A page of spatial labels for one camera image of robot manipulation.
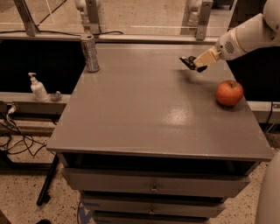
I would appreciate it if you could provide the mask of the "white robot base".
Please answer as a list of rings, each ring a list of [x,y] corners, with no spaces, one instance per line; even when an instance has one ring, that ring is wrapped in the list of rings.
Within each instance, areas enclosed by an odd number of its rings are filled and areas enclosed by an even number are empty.
[[[265,172],[255,224],[280,224],[280,151],[272,158]]]

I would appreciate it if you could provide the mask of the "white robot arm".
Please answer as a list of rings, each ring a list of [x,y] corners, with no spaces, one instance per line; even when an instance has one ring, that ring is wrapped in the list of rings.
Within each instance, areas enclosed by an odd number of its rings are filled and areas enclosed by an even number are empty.
[[[220,36],[214,46],[194,61],[194,70],[234,60],[256,49],[275,46],[280,40],[280,0],[267,0],[263,12]]]

